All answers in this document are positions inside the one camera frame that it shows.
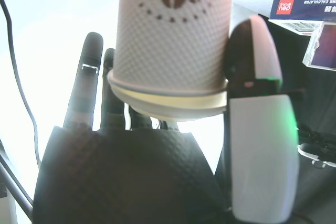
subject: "black cable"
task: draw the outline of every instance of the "black cable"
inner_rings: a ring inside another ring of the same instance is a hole
[[[38,153],[38,135],[37,135],[37,124],[35,121],[35,118],[30,110],[30,107],[28,105],[28,102],[26,100],[25,94],[23,92],[22,86],[21,86],[21,81],[19,77],[19,73],[17,71],[17,65],[16,65],[16,59],[15,59],[15,52],[14,52],[14,43],[13,43],[13,28],[12,28],[12,20],[9,15],[9,11],[7,9],[5,0],[0,0],[0,4],[2,7],[2,10],[5,14],[6,21],[7,21],[7,33],[8,33],[8,45],[9,45],[9,53],[10,53],[10,58],[12,60],[12,65],[13,65],[13,71],[14,71],[14,76],[16,80],[17,87],[19,89],[22,101],[26,107],[26,110],[29,114],[30,119],[32,120],[31,122],[33,123],[34,126],[34,145],[35,145],[35,156],[36,156],[36,161],[37,161],[37,166],[40,167],[41,165],[41,160],[39,157]]]
[[[307,216],[304,216],[302,214],[299,214],[298,212],[293,212],[292,213],[293,216],[301,219],[301,220],[304,220],[307,224],[315,224],[311,219],[309,219]]]

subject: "wire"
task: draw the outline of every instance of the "wire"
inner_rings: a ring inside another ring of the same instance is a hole
[[[33,123],[33,127],[34,127],[34,146],[35,146],[35,156],[36,156],[36,162],[37,162],[37,166],[40,168],[41,165],[41,160],[39,157],[39,153],[38,153],[38,133],[37,133],[37,124],[35,121],[35,118],[31,112],[31,109],[28,105],[27,99],[25,97],[25,94],[23,92],[22,86],[21,86],[21,81],[20,81],[20,77],[17,71],[17,64],[16,64],[16,59],[15,59],[15,52],[14,52],[14,43],[13,43],[13,28],[12,28],[12,20],[10,18],[9,15],[9,11],[7,9],[5,0],[0,0],[0,4],[2,7],[2,10],[5,14],[6,17],[6,21],[7,21],[7,33],[8,33],[8,45],[9,45],[9,53],[10,53],[10,58],[12,60],[12,66],[13,66],[13,71],[14,71],[14,76],[15,76],[15,80],[16,80],[16,84],[17,87],[19,89],[22,101],[26,107],[26,110],[29,114],[29,117],[31,119],[31,122]]]
[[[298,212],[293,212],[293,216],[304,220],[307,224],[315,224],[311,219],[309,219],[307,216],[304,216],[302,214],[299,214]]]

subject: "calculator box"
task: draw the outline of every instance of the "calculator box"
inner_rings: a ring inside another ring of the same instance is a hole
[[[311,36],[323,22],[336,22],[336,0],[274,0],[269,21]]]
[[[303,64],[336,71],[336,22],[323,22],[311,36]]]

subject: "red logo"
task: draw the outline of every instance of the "red logo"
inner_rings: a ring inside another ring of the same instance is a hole
[[[290,15],[292,13],[294,0],[280,0],[277,15]]]

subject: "paper cup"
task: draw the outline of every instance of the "paper cup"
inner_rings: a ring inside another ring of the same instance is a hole
[[[232,0],[120,0],[113,84],[199,96],[224,88]]]

